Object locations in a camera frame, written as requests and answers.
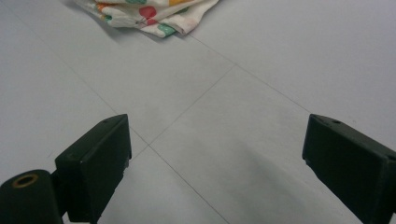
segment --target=tile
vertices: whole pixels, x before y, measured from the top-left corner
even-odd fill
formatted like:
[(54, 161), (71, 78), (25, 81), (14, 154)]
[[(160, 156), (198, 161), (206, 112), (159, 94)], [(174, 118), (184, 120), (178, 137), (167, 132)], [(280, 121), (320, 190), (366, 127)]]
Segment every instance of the tile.
[(132, 161), (99, 222), (226, 223), (151, 148)]
[(198, 40), (396, 150), (396, 2), (221, 1)]
[(302, 159), (308, 115), (235, 67), (151, 146), (230, 223), (359, 223)]
[(70, 1), (5, 2), (149, 143), (233, 67), (194, 38), (113, 29)]
[[(0, 2), (0, 182), (54, 159), (111, 110)], [(146, 147), (131, 132), (134, 153)]]

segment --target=white surface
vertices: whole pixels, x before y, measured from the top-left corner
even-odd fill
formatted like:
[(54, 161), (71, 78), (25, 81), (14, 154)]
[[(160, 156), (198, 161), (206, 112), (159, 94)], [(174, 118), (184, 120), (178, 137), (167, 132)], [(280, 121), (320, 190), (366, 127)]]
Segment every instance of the white surface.
[(318, 113), (396, 148), (395, 5), (223, 0), (160, 40), (69, 0), (0, 0), (0, 181), (127, 113), (134, 159), (100, 223), (359, 223), (305, 166), (304, 132)]

